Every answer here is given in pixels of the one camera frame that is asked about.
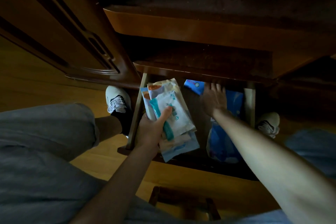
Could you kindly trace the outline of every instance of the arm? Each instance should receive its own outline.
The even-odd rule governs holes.
[[[150,121],[146,115],[142,117],[135,149],[105,187],[79,211],[70,224],[121,223],[124,220],[131,200],[158,152],[163,123],[171,111],[171,107],[167,107],[155,122]]]
[[[336,222],[332,181],[296,153],[234,118],[226,110],[220,85],[206,85],[203,103],[293,223]]]

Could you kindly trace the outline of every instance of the drawer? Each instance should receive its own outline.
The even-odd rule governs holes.
[[[157,82],[166,79],[171,78],[167,78],[161,75],[144,73],[142,76],[141,87],[146,87],[147,83],[149,82]],[[203,112],[199,102],[200,97],[195,93],[193,93],[191,90],[183,87],[185,79],[184,78],[175,78],[175,79],[181,88],[182,95],[188,106],[192,120],[196,126],[197,129],[196,137],[199,142],[200,148],[191,152],[177,155],[173,159],[168,161],[167,164],[188,167],[223,175],[229,175],[243,179],[257,180],[255,175],[252,173],[252,171],[246,165],[245,162],[241,162],[238,164],[226,164],[226,163],[219,163],[208,157],[208,154],[206,152],[206,143],[209,131],[211,129],[210,117]],[[255,90],[242,88],[241,92],[244,92],[245,96],[244,108],[242,110],[243,113],[241,114],[242,119],[254,127]],[[138,125],[144,113],[145,113],[144,101],[142,99],[142,94],[139,91],[127,145],[118,148],[118,152],[120,154],[128,155],[134,148],[136,144],[136,134]],[[153,159],[153,161],[164,163],[164,160],[160,153],[157,154],[157,156]]]

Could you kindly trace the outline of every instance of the hand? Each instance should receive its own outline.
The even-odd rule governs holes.
[[[220,84],[211,85],[204,83],[204,93],[201,96],[201,103],[205,113],[213,117],[214,110],[226,111],[226,94],[225,88]]]
[[[171,115],[172,107],[169,106],[164,109],[161,116],[156,121],[148,119],[145,113],[138,127],[138,143],[136,148],[142,148],[150,154],[151,158],[154,158],[159,150],[159,140],[163,130],[163,124]]]

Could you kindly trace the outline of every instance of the cabinet door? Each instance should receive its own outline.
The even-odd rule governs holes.
[[[68,77],[129,88],[140,84],[95,0],[0,0],[0,34]]]

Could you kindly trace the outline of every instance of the gray pants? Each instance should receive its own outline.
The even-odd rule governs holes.
[[[0,223],[68,223],[106,183],[68,163],[98,143],[93,113],[81,104],[0,113]],[[287,146],[336,178],[334,134],[301,131]],[[134,197],[125,222],[192,221],[177,220]],[[219,222],[289,223],[281,210]]]

